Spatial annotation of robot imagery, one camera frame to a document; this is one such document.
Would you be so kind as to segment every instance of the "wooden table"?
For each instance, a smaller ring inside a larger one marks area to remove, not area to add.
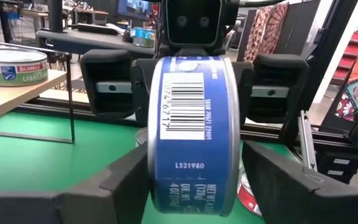
[[[90,9],[75,9],[76,12],[89,13],[89,14],[100,14],[107,16],[109,13],[98,10],[90,10]]]
[[[0,87],[0,117],[66,80],[66,72],[49,70],[48,80],[31,86]]]
[[[20,11],[18,11],[16,7],[4,7],[4,11],[20,13],[23,16],[48,17],[47,12],[39,12],[39,11],[29,10],[29,9],[21,9]]]
[[[73,92],[73,101],[80,103],[90,103],[88,95],[86,93]],[[55,99],[55,100],[66,100],[68,101],[68,94],[65,90],[54,90],[50,89],[40,94],[42,98]]]

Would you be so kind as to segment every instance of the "metal bracket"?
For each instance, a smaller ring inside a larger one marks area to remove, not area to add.
[[[314,38],[313,44],[318,44],[318,42],[320,42],[320,39],[324,33],[324,30],[325,30],[324,28],[320,28],[317,30],[317,34],[316,34],[316,37]]]
[[[302,163],[317,172],[316,154],[311,134],[311,125],[307,111],[301,111],[298,117],[299,139],[301,142]]]

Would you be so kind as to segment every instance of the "net weight text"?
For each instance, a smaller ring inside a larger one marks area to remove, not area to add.
[[[205,164],[202,162],[176,162],[176,169],[204,169]]]
[[[190,184],[170,184],[170,203],[172,208],[179,208],[182,202],[190,201]]]
[[[195,200],[204,201],[204,211],[213,212],[215,209],[216,184],[196,184]]]

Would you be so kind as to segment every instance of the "red and white object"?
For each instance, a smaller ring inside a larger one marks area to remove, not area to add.
[[[247,208],[250,212],[262,216],[259,205],[254,197],[254,193],[251,191],[251,187],[248,182],[246,171],[240,162],[240,172],[239,172],[239,183],[237,185],[237,196],[240,202]]]
[[[154,16],[157,18],[158,16],[158,3],[152,3]]]

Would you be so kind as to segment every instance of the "bumble bee tuna can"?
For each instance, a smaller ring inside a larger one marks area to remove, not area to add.
[[[255,215],[262,216],[260,212],[259,205],[254,197],[254,193],[252,193],[251,186],[249,185],[246,171],[244,170],[244,166],[242,165],[242,161],[240,161],[240,172],[239,172],[239,183],[237,186],[237,196],[240,202]]]
[[[22,49],[0,48],[0,86],[26,86],[48,79],[47,55]]]
[[[136,132],[136,145],[140,146],[141,144],[147,142],[147,128],[142,128],[140,130],[138,130],[138,132]]]

